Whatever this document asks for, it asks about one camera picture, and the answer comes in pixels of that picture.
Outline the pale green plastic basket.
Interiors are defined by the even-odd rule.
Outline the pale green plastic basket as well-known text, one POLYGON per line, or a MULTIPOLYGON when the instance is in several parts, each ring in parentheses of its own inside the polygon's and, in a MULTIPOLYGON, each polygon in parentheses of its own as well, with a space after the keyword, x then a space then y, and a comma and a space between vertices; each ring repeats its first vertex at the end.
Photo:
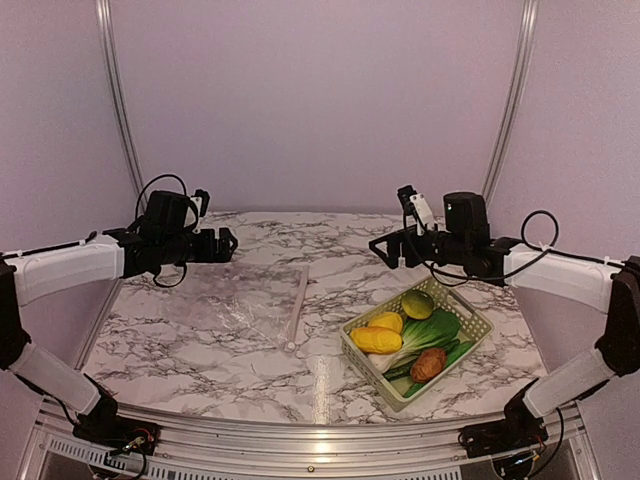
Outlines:
POLYGON ((343 324, 340 330, 342 351, 395 412, 415 402, 438 381, 463 362, 492 333, 493 324, 463 296, 432 278, 391 297, 369 311, 343 324), (434 311, 427 319, 408 316, 403 305, 406 296, 420 292, 434 301, 434 311), (351 333, 366 328, 371 320, 397 313, 403 319, 402 348, 394 353, 376 355, 363 351, 353 342, 351 333), (441 348, 452 351, 446 367, 425 384, 413 382, 412 363, 423 351, 441 348))

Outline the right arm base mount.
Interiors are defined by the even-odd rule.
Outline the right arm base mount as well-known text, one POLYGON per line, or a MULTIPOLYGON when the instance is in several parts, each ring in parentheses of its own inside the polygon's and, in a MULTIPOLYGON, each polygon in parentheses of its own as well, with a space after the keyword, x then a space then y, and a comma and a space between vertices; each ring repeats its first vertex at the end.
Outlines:
POLYGON ((542 420, 522 426, 518 422, 501 419, 463 427, 458 443, 468 458, 478 458, 544 443, 548 438, 542 420))

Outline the dark green bumpy cucumber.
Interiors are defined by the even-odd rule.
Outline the dark green bumpy cucumber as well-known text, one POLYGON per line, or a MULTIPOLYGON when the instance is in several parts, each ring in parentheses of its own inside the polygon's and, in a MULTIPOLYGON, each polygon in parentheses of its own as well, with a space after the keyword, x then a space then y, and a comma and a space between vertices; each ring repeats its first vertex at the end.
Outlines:
POLYGON ((383 376, 389 382, 410 376, 412 366, 413 362, 404 363, 402 365, 389 369, 383 374, 383 376))

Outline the brown fake potato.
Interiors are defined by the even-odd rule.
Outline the brown fake potato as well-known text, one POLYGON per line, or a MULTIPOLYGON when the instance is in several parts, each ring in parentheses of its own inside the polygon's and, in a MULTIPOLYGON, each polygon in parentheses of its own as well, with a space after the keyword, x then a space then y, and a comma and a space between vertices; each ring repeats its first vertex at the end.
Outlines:
POLYGON ((427 349, 413 363, 410 376, 414 382, 426 384, 444 370, 445 364, 446 352, 443 348, 427 349))

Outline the yellow fake lemon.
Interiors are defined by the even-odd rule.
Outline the yellow fake lemon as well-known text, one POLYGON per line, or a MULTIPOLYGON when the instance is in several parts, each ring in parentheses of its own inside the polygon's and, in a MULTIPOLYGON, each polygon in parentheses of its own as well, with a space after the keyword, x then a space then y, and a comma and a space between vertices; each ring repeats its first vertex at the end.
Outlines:
POLYGON ((396 334, 401 334, 404 328, 404 319, 399 313, 383 312, 372 317, 367 326, 385 328, 395 332, 396 334))

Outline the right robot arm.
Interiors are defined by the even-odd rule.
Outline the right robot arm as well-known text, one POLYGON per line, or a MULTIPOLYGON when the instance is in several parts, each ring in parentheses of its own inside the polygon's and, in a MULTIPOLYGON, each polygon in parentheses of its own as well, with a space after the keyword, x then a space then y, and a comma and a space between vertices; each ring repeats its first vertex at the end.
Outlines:
POLYGON ((605 314, 595 345, 523 390, 514 410, 501 419, 495 438, 515 448, 540 419, 561 405, 605 385, 613 377, 639 370, 639 259, 624 261, 560 253, 553 245, 536 247, 523 237, 494 239, 484 198, 452 192, 443 198, 445 226, 439 228, 424 197, 411 186, 398 192, 404 218, 414 225, 369 243, 389 268, 419 264, 442 274, 460 266, 460 281, 524 288, 571 300, 605 314))

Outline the clear zip top bag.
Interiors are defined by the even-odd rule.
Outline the clear zip top bag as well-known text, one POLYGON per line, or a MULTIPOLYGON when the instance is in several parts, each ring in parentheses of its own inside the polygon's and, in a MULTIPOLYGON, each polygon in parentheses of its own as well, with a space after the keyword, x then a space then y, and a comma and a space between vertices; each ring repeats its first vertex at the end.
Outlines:
POLYGON ((308 281, 307 265, 196 266, 172 289, 161 312, 218 337, 291 352, 308 281))

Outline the green fake cucumber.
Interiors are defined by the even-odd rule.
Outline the green fake cucumber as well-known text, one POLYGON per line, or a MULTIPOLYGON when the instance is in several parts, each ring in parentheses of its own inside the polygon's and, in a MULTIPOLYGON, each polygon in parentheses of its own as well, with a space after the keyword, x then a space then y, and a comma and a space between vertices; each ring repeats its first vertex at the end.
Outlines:
POLYGON ((403 397, 410 398, 415 395, 465 355, 473 345, 473 342, 466 341, 458 342, 450 348, 431 348, 424 351, 410 368, 409 374, 413 383, 403 394, 403 397))

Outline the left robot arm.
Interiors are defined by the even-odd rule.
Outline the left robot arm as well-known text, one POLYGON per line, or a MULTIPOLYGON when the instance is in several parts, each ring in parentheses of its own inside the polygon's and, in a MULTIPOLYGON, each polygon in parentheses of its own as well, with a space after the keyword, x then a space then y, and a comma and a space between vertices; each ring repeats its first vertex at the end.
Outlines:
POLYGON ((1 368, 88 416, 86 426, 102 443, 119 444, 127 430, 123 418, 115 414, 117 404, 88 377, 35 345, 21 324, 20 308, 93 282, 144 273, 157 276, 165 265, 227 263, 237 246, 227 228, 183 232, 164 240, 115 229, 87 240, 3 256, 1 368))

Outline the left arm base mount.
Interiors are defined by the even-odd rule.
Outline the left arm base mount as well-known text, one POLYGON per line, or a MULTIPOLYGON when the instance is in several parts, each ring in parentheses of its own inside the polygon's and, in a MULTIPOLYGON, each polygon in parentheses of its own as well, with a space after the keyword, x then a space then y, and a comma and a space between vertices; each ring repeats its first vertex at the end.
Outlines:
POLYGON ((76 438, 109 447, 115 455, 133 451, 151 456, 159 433, 156 423, 120 415, 102 419, 80 415, 73 428, 76 438))

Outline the orange yellow fake corn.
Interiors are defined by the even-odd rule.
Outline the orange yellow fake corn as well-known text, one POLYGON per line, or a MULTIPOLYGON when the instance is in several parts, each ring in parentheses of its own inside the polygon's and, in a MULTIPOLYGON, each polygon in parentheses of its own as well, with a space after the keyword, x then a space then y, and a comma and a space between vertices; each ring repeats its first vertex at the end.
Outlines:
POLYGON ((353 329, 349 337, 356 347, 371 354, 391 354, 402 348, 399 333, 384 327, 360 327, 353 329))

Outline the green fake bok choy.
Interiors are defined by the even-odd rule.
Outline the green fake bok choy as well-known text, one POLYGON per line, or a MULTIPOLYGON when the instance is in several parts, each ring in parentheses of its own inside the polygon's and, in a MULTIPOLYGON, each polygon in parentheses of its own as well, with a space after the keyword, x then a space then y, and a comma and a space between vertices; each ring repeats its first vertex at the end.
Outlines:
POLYGON ((453 340, 460 330, 458 317, 447 310, 437 308, 426 320, 410 320, 402 332, 402 348, 391 354, 368 354, 371 364, 385 373, 401 360, 420 354, 425 349, 442 347, 453 340))

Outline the dark green fake pepper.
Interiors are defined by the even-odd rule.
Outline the dark green fake pepper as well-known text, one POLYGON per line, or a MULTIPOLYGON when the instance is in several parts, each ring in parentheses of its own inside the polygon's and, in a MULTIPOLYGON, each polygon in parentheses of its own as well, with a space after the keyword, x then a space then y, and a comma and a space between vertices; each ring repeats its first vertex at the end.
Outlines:
POLYGON ((435 310, 434 299, 421 290, 407 291, 400 300, 404 313, 415 320, 426 320, 435 310))

